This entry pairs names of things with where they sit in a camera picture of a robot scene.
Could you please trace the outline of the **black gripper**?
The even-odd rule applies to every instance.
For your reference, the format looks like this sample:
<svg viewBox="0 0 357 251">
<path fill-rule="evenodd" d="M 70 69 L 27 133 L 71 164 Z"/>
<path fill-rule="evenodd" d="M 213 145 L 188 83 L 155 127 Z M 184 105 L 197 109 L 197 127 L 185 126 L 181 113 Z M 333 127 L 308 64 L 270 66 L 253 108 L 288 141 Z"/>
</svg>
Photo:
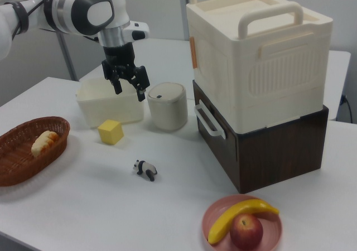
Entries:
<svg viewBox="0 0 357 251">
<path fill-rule="evenodd" d="M 145 91 L 150 86 L 146 68 L 135 67 L 134 48 L 131 42 L 118 47 L 103 47 L 105 59 L 102 61 L 104 77 L 110 80 L 116 94 L 122 92 L 120 78 L 130 80 L 136 89 L 139 102 L 145 99 Z"/>
</svg>

